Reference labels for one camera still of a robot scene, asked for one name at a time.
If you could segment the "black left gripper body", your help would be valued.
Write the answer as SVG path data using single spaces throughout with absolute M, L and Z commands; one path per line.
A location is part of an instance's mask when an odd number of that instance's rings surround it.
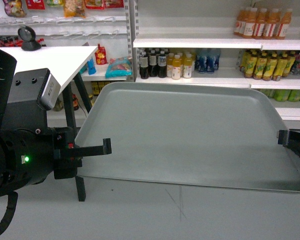
M 82 159 L 75 156 L 75 133 L 71 127 L 50 127 L 53 146 L 53 175 L 55 180 L 77 176 Z

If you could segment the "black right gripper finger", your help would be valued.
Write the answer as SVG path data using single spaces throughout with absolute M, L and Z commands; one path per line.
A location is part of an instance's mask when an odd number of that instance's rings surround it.
M 289 130 L 279 130 L 277 132 L 277 144 L 278 145 L 287 145 L 289 143 Z

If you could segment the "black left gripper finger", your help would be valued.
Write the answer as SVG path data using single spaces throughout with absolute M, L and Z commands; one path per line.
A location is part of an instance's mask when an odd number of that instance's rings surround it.
M 66 147 L 61 149 L 55 149 L 53 151 L 54 159 L 67 159 L 67 158 L 83 158 L 92 156 L 110 155 L 112 153 L 112 143 L 110 138 L 104 138 L 103 144 L 99 146 L 85 146 L 79 147 Z

